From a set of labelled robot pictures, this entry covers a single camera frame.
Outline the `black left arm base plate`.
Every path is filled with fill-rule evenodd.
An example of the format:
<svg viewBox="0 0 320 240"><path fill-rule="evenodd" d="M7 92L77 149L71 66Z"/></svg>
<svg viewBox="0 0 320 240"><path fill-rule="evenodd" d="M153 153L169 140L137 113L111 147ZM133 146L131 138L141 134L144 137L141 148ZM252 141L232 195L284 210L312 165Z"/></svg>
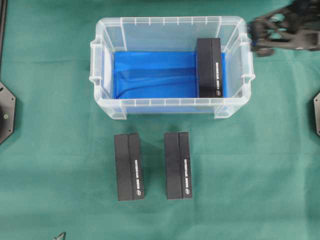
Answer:
<svg viewBox="0 0 320 240"><path fill-rule="evenodd" d="M15 129L16 97L1 82L0 83L0 144L2 144Z"/></svg>

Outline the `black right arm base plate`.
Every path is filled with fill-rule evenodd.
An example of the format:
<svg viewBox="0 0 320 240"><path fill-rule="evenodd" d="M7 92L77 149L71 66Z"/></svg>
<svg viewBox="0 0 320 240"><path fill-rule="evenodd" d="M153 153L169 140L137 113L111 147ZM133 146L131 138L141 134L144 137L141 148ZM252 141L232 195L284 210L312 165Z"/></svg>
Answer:
<svg viewBox="0 0 320 240"><path fill-rule="evenodd" d="M320 136L320 92L313 99L316 133Z"/></svg>

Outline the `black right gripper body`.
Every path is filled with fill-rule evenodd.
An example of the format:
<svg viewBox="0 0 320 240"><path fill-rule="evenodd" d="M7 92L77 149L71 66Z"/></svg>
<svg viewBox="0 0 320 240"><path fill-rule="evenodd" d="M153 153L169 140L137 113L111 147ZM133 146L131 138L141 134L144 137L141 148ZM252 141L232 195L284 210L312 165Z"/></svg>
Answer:
<svg viewBox="0 0 320 240"><path fill-rule="evenodd" d="M320 2L294 0L253 19L248 25L251 51L269 57L275 48L286 50L320 50Z"/></svg>

